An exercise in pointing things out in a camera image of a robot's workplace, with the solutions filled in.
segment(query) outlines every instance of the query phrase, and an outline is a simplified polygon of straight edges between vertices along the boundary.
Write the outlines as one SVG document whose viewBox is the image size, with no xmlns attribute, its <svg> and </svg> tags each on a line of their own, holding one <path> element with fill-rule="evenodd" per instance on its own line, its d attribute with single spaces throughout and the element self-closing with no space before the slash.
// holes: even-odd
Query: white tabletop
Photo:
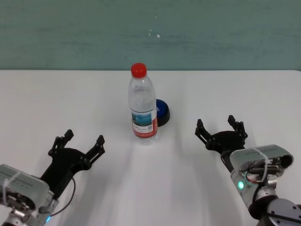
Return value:
<svg viewBox="0 0 301 226">
<path fill-rule="evenodd" d="M 56 136 L 88 151 L 100 134 L 106 153 L 75 176 L 71 205 L 49 226 L 254 226 L 218 153 L 194 135 L 245 123 L 246 147 L 277 144 L 294 156 L 277 194 L 300 196 L 301 72 L 149 72 L 171 119 L 150 146 L 139 144 L 127 104 L 130 72 L 0 71 L 0 164 L 41 176 Z M 72 183 L 56 210 L 72 193 Z M 0 208 L 0 223 L 8 210 Z"/>
</svg>

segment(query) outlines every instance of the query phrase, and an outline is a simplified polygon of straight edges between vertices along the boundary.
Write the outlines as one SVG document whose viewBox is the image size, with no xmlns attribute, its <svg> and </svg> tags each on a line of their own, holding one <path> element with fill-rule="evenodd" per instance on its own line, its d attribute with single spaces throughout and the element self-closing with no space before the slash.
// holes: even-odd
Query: teal wall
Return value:
<svg viewBox="0 0 301 226">
<path fill-rule="evenodd" d="M 301 0 L 0 0 L 0 69 L 301 69 Z"/>
</svg>

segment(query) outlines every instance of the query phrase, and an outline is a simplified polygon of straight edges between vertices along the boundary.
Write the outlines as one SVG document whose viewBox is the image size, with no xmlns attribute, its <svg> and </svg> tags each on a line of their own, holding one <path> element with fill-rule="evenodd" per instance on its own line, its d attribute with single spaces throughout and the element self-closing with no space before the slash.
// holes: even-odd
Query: blue lid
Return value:
<svg viewBox="0 0 301 226">
<path fill-rule="evenodd" d="M 158 126 L 163 126 L 170 119 L 170 112 L 167 104 L 163 100 L 157 99 L 157 120 Z"/>
</svg>

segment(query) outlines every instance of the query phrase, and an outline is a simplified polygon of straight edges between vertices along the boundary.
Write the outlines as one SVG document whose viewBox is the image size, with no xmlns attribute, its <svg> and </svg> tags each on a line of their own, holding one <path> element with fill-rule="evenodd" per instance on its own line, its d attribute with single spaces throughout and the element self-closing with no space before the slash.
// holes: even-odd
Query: gray robot arm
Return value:
<svg viewBox="0 0 301 226">
<path fill-rule="evenodd" d="M 277 178 L 293 163 L 293 156 L 277 145 L 245 149 L 243 122 L 228 118 L 234 131 L 210 135 L 198 120 L 195 135 L 208 150 L 221 154 L 221 160 L 250 215 L 259 220 L 258 226 L 301 225 L 298 205 L 276 195 Z"/>
<path fill-rule="evenodd" d="M 52 163 L 41 178 L 20 172 L 7 165 L 0 165 L 0 204 L 12 208 L 2 226 L 43 226 L 49 221 L 68 183 L 73 176 L 88 170 L 105 152 L 104 138 L 99 136 L 96 144 L 86 154 L 65 148 L 73 137 L 71 130 L 64 137 L 55 139 L 48 154 Z"/>
</svg>

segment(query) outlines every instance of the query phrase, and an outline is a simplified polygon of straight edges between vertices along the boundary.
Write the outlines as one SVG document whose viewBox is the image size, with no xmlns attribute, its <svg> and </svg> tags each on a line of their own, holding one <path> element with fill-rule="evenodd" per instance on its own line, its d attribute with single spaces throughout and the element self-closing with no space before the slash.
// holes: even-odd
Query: water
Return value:
<svg viewBox="0 0 301 226">
<path fill-rule="evenodd" d="M 128 88 L 128 104 L 136 137 L 144 142 L 153 140 L 158 131 L 157 106 L 149 77 L 135 78 L 133 75 Z"/>
</svg>

